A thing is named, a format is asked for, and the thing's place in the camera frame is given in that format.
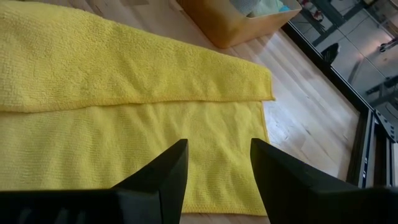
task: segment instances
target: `wooden floor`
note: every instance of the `wooden floor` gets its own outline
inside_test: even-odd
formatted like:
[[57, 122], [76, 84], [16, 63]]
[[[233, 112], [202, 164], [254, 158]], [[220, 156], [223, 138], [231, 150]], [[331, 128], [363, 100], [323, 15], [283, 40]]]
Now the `wooden floor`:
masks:
[[[277, 101], [264, 103], [271, 143], [345, 179], [359, 113], [282, 32], [217, 49], [169, 0], [35, 0], [79, 8], [138, 29], [264, 65]], [[185, 214], [181, 223], [269, 223], [265, 217]]]

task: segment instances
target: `yellow towel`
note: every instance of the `yellow towel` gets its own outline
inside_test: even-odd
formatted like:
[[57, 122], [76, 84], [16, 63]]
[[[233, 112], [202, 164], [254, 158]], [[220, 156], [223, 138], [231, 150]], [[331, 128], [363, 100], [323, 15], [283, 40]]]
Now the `yellow towel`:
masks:
[[0, 1], [0, 190], [109, 188], [189, 140], [183, 212], [265, 215], [269, 71], [77, 9]]

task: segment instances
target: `folded towel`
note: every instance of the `folded towel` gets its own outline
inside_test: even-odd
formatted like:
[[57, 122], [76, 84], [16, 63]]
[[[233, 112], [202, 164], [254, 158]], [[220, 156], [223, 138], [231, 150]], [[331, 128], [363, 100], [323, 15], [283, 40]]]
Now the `folded towel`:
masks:
[[189, 140], [183, 212], [265, 215], [259, 65], [96, 15], [0, 1], [0, 190], [109, 188]]

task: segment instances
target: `tile floor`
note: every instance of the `tile floor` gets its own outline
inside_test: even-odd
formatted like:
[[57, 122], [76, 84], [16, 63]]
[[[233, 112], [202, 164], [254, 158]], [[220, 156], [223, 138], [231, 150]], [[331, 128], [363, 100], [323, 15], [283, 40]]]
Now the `tile floor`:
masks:
[[[347, 13], [357, 0], [332, 0], [331, 4], [342, 15]], [[300, 14], [292, 22], [302, 31], [311, 42], [320, 34], [306, 22]], [[328, 20], [322, 25], [327, 29], [331, 26]], [[338, 42], [340, 52], [333, 62], [334, 68], [348, 80], [354, 89], [365, 100], [371, 100], [365, 91], [383, 82], [387, 77], [398, 75], [398, 46], [385, 53], [379, 52], [379, 46], [392, 39], [392, 35], [378, 23], [364, 9], [329, 35], [316, 46], [322, 51], [329, 45]], [[398, 111], [390, 104], [379, 105], [376, 109], [398, 127]]]

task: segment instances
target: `cardboard box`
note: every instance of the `cardboard box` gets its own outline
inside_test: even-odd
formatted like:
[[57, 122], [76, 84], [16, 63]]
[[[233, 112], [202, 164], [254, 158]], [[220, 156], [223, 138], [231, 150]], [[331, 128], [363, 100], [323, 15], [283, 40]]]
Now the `cardboard box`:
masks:
[[272, 34], [302, 9], [297, 0], [281, 1], [289, 11], [250, 18], [229, 0], [177, 0], [212, 43], [222, 49]]

